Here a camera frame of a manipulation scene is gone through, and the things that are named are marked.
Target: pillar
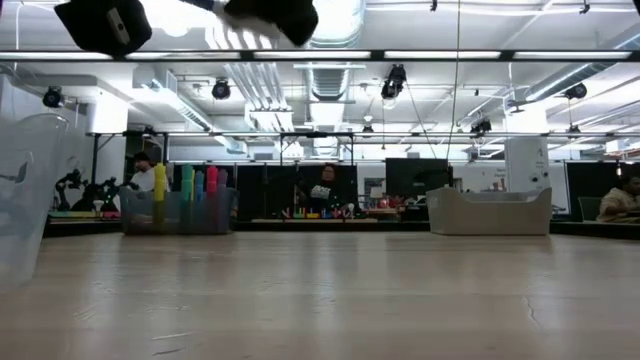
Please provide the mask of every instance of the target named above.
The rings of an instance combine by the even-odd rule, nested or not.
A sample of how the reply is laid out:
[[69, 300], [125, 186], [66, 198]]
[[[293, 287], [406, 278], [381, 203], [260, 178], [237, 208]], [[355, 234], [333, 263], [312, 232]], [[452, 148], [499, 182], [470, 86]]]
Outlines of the pillar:
[[[546, 133], [547, 114], [539, 104], [522, 108], [521, 113], [507, 114], [505, 130], [511, 133]], [[512, 137], [505, 141], [507, 191], [526, 192], [551, 186], [549, 149], [546, 137]]]
[[111, 134], [127, 130], [128, 104], [108, 94], [87, 106], [87, 132], [104, 134], [99, 139], [96, 161], [96, 183], [115, 177], [124, 180], [127, 139]]

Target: yellow highlighter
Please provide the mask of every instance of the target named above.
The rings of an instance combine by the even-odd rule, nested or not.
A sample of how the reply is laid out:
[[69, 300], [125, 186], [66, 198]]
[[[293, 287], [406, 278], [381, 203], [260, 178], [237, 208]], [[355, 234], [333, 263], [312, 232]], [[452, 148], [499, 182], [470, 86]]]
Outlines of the yellow highlighter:
[[158, 164], [153, 169], [155, 183], [153, 188], [153, 225], [158, 232], [164, 228], [164, 196], [167, 186], [167, 169], [164, 165]]

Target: person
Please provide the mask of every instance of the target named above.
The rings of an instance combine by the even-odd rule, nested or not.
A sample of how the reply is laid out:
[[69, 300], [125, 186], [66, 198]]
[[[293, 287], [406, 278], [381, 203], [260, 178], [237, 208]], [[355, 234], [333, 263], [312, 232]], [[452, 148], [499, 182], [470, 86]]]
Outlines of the person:
[[640, 223], [640, 203], [636, 197], [640, 195], [640, 176], [624, 176], [618, 187], [609, 191], [600, 202], [600, 215], [597, 221], [611, 223]]
[[322, 168], [320, 181], [314, 186], [296, 185], [299, 204], [314, 211], [341, 209], [346, 206], [338, 183], [336, 169], [331, 164]]
[[[136, 173], [131, 178], [132, 183], [139, 187], [140, 191], [151, 191], [155, 188], [156, 174], [151, 166], [151, 159], [149, 155], [144, 151], [141, 151], [133, 155], [133, 161], [135, 162]], [[165, 190], [169, 190], [169, 181], [165, 180]]]

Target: white plastic bin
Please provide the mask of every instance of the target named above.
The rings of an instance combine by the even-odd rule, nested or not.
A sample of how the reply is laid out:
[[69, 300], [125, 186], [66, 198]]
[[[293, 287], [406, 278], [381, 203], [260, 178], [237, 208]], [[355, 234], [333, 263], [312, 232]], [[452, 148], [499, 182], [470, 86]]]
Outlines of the white plastic bin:
[[526, 193], [427, 192], [431, 232], [441, 235], [548, 235], [551, 188]]

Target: ceiling camera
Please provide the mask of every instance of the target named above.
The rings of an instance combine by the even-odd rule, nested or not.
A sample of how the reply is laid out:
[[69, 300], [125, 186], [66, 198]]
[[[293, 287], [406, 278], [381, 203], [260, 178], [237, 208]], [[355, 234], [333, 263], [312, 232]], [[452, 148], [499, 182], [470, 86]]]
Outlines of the ceiling camera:
[[64, 95], [60, 86], [49, 86], [49, 89], [42, 97], [42, 103], [48, 108], [61, 108], [64, 106]]
[[229, 80], [226, 78], [216, 79], [216, 84], [213, 85], [211, 95], [216, 100], [226, 100], [231, 96], [231, 88], [229, 87]]
[[406, 81], [407, 72], [404, 70], [404, 65], [393, 64], [387, 79], [384, 81], [380, 95], [385, 100], [397, 98], [404, 89], [403, 84]]
[[564, 97], [567, 99], [582, 99], [587, 96], [587, 87], [583, 83], [580, 83], [572, 88], [567, 89], [564, 92]]

